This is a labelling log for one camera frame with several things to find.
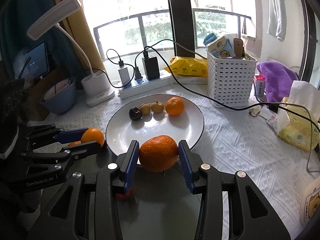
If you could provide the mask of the grey oval placemat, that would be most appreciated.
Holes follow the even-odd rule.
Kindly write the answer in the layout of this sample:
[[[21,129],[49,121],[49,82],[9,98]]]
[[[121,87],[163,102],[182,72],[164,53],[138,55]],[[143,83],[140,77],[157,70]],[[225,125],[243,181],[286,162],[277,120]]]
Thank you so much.
[[[110,152],[77,161],[69,172],[84,176],[115,161]],[[185,187],[179,164],[164,173],[150,173],[139,167],[129,202],[117,201],[122,239],[193,239],[199,214],[199,198]]]

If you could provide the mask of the small mandarin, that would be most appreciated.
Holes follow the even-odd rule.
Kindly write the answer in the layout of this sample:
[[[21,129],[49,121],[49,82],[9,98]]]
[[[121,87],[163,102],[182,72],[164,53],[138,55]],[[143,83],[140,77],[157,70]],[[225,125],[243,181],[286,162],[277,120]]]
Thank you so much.
[[[165,103],[165,110],[169,116],[179,116],[184,111],[184,101],[178,96],[171,97]]]
[[[96,141],[97,143],[100,144],[101,147],[103,147],[105,138],[103,133],[99,129],[89,128],[84,132],[80,141],[81,143]]]
[[[75,141],[75,142],[71,142],[68,144],[68,147],[70,146],[75,146],[75,145],[80,145],[81,144],[81,141]]]

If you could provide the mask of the white plate black rim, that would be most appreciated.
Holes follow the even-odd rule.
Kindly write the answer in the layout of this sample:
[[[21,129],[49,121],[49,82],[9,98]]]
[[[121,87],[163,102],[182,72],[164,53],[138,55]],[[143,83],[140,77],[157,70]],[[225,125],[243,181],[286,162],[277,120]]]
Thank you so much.
[[[129,118],[129,110],[143,103],[159,101],[166,103],[173,96],[170,94],[153,94],[128,102],[118,109],[107,124],[105,137],[109,149],[115,155],[127,151],[132,140],[143,144],[158,135],[168,135],[176,142],[186,140],[193,148],[204,131],[204,116],[198,106],[184,98],[184,111],[179,116],[162,113],[149,113],[138,121]]]

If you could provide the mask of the carton in basket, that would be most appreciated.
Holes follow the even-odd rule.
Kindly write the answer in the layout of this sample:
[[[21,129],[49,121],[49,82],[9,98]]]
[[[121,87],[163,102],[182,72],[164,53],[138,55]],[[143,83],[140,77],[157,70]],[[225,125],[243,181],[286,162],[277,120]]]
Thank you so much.
[[[203,44],[209,53],[217,58],[245,57],[244,42],[234,34],[222,35],[217,37],[214,33],[204,38]]]

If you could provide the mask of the tablet screen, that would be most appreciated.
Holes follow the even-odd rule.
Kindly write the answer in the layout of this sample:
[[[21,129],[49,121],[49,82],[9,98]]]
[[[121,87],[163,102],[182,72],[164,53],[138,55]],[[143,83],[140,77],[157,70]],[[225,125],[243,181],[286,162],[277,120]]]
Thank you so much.
[[[23,77],[32,77],[38,79],[49,71],[47,59],[46,43],[42,42],[27,52],[27,57],[30,58],[29,63],[23,73]]]

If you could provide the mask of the purple cloth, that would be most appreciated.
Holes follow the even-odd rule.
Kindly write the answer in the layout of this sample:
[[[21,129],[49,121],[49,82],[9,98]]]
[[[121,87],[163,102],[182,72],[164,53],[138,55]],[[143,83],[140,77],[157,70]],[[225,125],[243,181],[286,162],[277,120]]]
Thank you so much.
[[[298,75],[279,62],[262,62],[257,64],[257,70],[266,79],[265,93],[268,102],[281,102],[283,97],[289,97],[293,81]]]

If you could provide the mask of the white printed packet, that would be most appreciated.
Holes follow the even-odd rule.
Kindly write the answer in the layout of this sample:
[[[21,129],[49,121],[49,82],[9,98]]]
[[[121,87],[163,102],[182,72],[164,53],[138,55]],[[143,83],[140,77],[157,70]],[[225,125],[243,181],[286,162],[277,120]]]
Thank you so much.
[[[305,189],[300,205],[299,220],[302,225],[308,224],[319,207],[320,177],[316,178]]]

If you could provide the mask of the dark cherry with stem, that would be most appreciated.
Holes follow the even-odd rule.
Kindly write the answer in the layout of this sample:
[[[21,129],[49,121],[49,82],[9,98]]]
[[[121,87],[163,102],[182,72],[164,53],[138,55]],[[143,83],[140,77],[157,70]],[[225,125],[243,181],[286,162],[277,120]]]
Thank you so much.
[[[132,107],[130,110],[129,110],[129,118],[132,120],[132,121],[138,121],[140,120],[144,115],[142,115],[142,113],[139,111],[139,107]]]

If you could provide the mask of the black plug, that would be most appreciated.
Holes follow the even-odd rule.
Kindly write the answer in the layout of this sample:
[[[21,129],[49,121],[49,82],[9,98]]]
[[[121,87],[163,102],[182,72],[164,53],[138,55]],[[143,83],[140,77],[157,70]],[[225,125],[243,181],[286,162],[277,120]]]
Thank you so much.
[[[135,70],[135,80],[141,79],[142,75],[141,75],[141,73],[139,71],[139,68],[137,66],[135,66],[134,70]]]

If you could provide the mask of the yellow snack packet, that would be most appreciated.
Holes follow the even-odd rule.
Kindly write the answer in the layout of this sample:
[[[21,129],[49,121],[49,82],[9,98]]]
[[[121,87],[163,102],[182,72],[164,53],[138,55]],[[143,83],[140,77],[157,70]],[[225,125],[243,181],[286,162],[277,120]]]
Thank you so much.
[[[176,56],[170,60],[169,67],[164,68],[167,72],[169,69],[177,75],[208,77],[207,59]]]

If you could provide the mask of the large orange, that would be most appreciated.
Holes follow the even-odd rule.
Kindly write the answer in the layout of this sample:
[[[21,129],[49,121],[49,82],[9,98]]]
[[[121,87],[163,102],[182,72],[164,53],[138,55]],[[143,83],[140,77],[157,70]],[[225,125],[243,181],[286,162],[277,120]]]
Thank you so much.
[[[174,139],[159,135],[144,142],[139,149],[139,161],[149,172],[163,172],[178,161],[178,146]]]

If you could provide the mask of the red tomato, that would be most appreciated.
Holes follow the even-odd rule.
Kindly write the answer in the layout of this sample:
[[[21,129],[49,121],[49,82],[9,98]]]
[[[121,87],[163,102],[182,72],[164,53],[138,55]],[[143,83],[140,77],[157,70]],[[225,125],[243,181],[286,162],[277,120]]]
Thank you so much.
[[[125,194],[116,194],[116,200],[120,203],[129,202],[133,199],[134,195],[133,189],[129,189]]]

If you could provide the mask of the black charger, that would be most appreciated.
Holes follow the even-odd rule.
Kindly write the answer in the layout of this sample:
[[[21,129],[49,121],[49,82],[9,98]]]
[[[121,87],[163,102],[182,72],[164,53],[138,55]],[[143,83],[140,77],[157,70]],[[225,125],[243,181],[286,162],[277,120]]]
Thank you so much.
[[[157,57],[143,57],[142,63],[146,78],[148,80],[153,80],[160,77]]]

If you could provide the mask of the yellow curtain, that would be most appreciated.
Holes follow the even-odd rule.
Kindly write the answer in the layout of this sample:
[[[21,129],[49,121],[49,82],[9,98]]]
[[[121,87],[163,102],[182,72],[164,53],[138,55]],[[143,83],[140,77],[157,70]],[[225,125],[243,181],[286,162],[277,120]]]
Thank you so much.
[[[93,68],[105,70],[103,61],[93,41],[91,32],[85,18],[84,10],[81,7],[78,11],[62,21],[64,29],[77,42],[87,55]]]

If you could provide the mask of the yellow small fruit front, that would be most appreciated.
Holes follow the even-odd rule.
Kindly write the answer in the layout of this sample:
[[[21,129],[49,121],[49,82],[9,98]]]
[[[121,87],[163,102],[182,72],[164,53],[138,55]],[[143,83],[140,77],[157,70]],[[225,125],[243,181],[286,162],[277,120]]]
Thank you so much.
[[[142,113],[142,115],[148,115],[151,111],[150,104],[145,103],[145,104],[141,105],[139,107],[139,111]]]

